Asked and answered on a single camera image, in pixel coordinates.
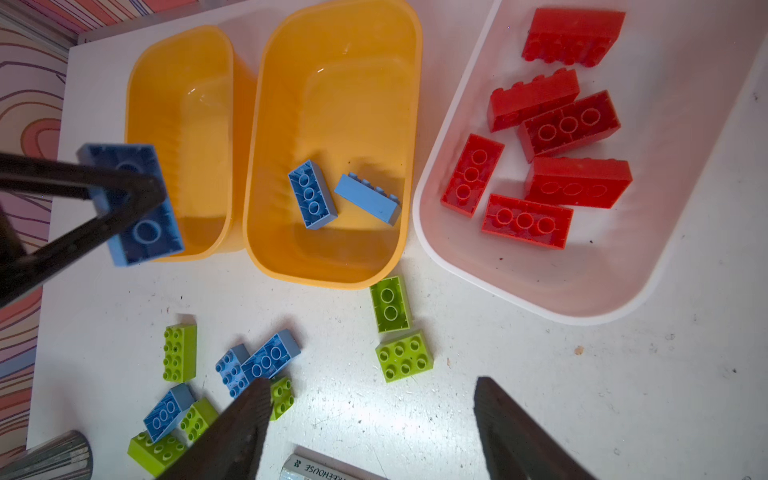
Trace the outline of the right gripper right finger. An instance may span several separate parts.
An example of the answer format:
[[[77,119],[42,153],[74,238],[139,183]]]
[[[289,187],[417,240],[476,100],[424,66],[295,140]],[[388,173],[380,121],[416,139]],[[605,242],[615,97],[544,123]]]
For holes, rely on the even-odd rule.
[[[490,377],[477,379],[474,414],[492,479],[592,479]]]

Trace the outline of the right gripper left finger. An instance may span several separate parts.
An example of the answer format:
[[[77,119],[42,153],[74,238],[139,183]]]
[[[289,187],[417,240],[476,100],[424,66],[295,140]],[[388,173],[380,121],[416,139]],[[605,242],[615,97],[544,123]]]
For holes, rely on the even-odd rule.
[[[161,477],[254,480],[271,412],[270,381],[256,379]]]

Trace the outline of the small green lego brick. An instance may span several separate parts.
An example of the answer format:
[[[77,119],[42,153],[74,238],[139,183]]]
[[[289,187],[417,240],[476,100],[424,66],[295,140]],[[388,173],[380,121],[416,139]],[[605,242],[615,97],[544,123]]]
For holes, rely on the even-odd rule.
[[[276,421],[294,404],[292,381],[289,376],[273,380],[271,383],[272,413],[270,420]]]

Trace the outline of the green square lego brick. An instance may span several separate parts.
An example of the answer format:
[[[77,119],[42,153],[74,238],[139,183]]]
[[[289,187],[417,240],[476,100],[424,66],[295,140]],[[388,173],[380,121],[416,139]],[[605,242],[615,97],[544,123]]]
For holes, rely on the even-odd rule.
[[[370,292],[380,334],[411,328],[412,316],[401,276],[379,281],[370,287]]]

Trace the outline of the red lego brick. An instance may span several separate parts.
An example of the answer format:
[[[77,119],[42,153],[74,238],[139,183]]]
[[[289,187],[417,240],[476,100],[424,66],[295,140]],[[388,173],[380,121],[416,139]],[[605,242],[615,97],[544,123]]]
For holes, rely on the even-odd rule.
[[[528,163],[587,146],[621,127],[607,90],[525,120],[517,130]]]
[[[574,210],[491,194],[481,231],[484,233],[563,250]]]
[[[471,218],[504,148],[502,143],[470,134],[442,195],[441,204]]]
[[[594,67],[618,40],[625,17],[612,10],[537,8],[522,58]]]
[[[550,76],[495,89],[487,110],[491,133],[520,125],[527,119],[573,102],[580,94],[577,72],[561,68]]]
[[[537,157],[524,186],[532,202],[610,209],[632,183],[628,161]]]

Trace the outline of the long blue lego brick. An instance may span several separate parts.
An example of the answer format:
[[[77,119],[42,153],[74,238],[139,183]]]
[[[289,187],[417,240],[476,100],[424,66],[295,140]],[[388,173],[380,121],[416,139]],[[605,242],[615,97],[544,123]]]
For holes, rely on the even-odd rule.
[[[335,193],[390,226],[396,224],[402,211],[397,196],[388,194],[353,172],[341,176]]]

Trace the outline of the paperback book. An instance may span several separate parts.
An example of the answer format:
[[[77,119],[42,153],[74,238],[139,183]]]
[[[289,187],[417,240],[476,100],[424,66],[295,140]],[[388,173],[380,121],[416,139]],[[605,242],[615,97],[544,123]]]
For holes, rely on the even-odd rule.
[[[320,452],[296,445],[292,454],[282,465],[279,479],[384,480],[386,476],[374,474]]]

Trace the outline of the left yellow plastic bin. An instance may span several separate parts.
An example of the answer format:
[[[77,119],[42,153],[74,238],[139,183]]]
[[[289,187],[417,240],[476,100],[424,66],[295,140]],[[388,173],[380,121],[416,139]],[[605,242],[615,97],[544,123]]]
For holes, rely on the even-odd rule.
[[[147,48],[126,96],[125,140],[154,146],[185,249],[168,262],[243,249],[257,77],[204,25]]]

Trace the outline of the yellow plastic bin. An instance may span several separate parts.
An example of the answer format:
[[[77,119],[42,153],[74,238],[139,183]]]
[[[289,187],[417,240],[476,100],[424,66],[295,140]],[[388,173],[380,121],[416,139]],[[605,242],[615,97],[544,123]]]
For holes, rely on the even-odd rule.
[[[404,1],[329,1],[295,12],[259,67],[243,236],[266,275],[365,289],[405,248],[417,133],[423,30]],[[330,188],[354,173],[397,197],[388,224],[335,197],[337,217],[308,229],[289,182],[307,161]]]
[[[204,25],[147,48],[126,96],[125,140],[154,146],[185,249],[168,262],[243,249],[257,77]]]

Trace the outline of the right yellow plastic bin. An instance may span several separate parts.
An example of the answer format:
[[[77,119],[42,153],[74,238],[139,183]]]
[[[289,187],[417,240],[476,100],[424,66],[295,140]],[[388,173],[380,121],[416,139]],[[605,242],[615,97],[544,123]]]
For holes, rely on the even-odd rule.
[[[329,1],[295,12],[259,67],[243,236],[266,275],[365,289],[405,248],[417,133],[423,30],[404,1]],[[337,217],[308,229],[289,182],[307,161],[330,188],[354,173],[397,197],[388,224],[335,197]]]

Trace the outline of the white plastic bin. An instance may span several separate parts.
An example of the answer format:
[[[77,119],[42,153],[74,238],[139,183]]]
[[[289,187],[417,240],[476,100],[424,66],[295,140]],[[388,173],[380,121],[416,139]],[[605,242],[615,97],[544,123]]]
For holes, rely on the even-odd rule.
[[[649,293],[747,74],[763,1],[496,1],[415,194],[458,277],[550,320]]]

